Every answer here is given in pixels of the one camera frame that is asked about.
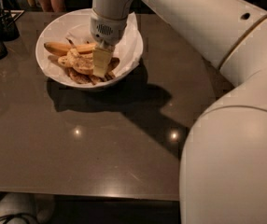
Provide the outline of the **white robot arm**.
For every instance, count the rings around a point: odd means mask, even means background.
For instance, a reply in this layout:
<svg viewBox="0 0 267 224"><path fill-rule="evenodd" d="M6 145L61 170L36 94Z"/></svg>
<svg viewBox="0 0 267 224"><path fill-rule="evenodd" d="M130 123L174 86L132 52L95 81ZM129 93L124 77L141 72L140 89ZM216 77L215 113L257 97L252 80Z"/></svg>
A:
<svg viewBox="0 0 267 224"><path fill-rule="evenodd" d="M98 43L119 43L132 1L92 0ZM234 86L183 146L181 223L267 224L267 11L244 0L142 1Z"/></svg>

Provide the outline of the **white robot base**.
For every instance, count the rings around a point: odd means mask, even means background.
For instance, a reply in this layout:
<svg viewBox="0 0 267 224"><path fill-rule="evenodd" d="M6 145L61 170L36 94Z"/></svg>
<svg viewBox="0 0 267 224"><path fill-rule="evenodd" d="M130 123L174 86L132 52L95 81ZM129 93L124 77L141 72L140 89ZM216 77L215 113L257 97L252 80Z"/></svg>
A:
<svg viewBox="0 0 267 224"><path fill-rule="evenodd" d="M54 209L53 195L0 192L0 224L46 224Z"/></svg>

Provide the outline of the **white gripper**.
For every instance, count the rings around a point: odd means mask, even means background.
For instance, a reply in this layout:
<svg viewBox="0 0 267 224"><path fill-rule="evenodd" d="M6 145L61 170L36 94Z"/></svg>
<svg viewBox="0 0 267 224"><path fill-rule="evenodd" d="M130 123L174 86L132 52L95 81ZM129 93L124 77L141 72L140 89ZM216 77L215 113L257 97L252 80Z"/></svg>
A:
<svg viewBox="0 0 267 224"><path fill-rule="evenodd" d="M114 48L122 39L127 26L127 14L119 14L117 18L101 15L95 9L91 11L90 32L99 43L92 52L93 74L104 77L111 62Z"/></svg>

